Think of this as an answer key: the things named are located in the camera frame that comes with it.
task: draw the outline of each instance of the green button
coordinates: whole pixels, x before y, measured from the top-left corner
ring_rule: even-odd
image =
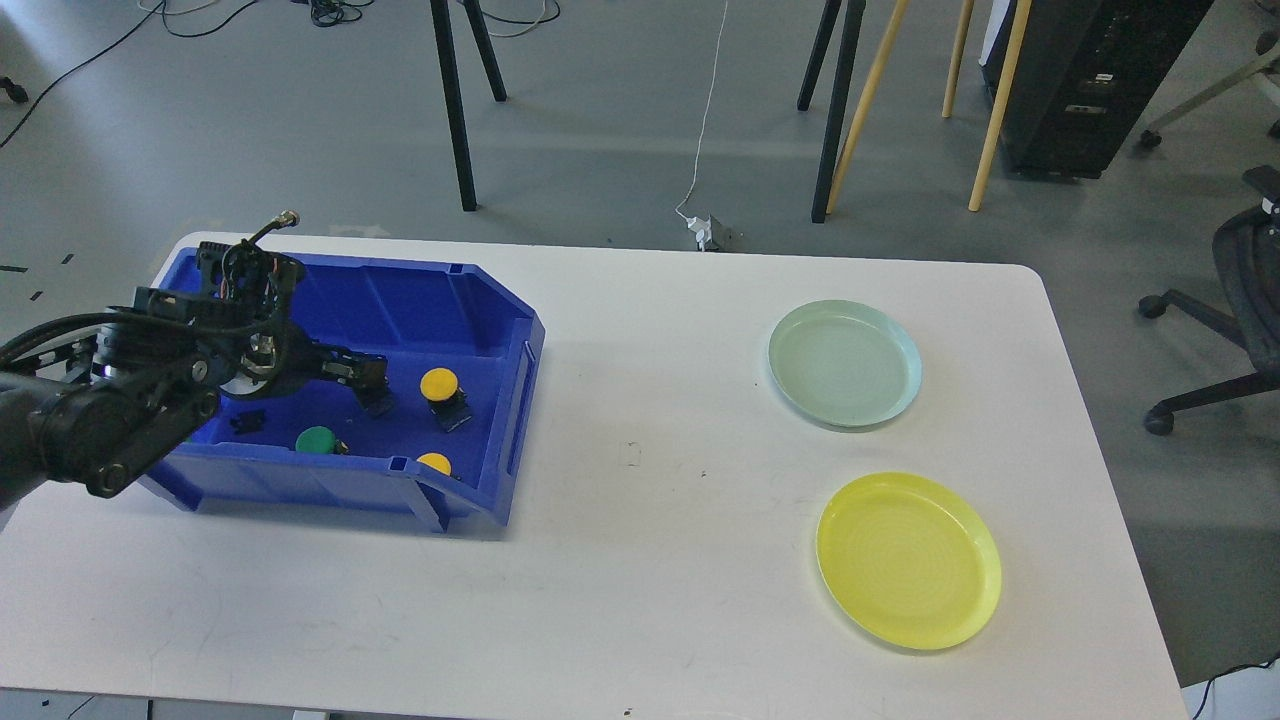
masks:
[[[316,455],[332,455],[338,446],[338,436],[324,425],[307,428],[298,434],[293,443],[293,450],[298,452],[312,452]]]

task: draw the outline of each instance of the plate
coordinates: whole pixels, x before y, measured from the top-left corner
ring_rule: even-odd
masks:
[[[908,473],[849,483],[818,523],[818,568],[873,635],[942,650],[980,630],[1000,602],[996,541],[960,496]]]
[[[920,391],[920,351],[901,325],[850,300],[787,313],[769,337],[773,380],[805,415],[842,428],[893,418]]]

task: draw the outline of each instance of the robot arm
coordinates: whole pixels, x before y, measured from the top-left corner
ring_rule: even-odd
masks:
[[[216,415],[219,395],[276,397],[321,379],[351,387],[370,415],[389,410],[385,357],[320,343],[288,318],[306,270],[257,241],[297,220],[285,211],[237,245],[202,243],[197,293],[138,288],[129,307],[0,346],[0,510],[46,479],[114,497]],[[58,364],[61,378],[37,374]]]

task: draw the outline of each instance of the yellow plate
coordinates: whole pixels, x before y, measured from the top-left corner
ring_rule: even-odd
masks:
[[[963,643],[1000,602],[1000,553],[982,518],[908,473],[865,475],[831,498],[818,523],[818,568],[854,621],[915,650]]]

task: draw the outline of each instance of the white table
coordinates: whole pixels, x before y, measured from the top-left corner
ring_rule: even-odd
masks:
[[[101,501],[50,483],[0,534],[0,685],[532,720],[1185,715],[1025,268],[265,245],[477,263],[538,310],[506,537],[184,514],[141,487]],[[887,311],[920,347],[919,397],[874,432],[819,428],[769,379],[773,324],[824,297]],[[991,624],[940,653],[876,641],[818,575],[827,500],[892,469],[965,497],[1004,560]]]

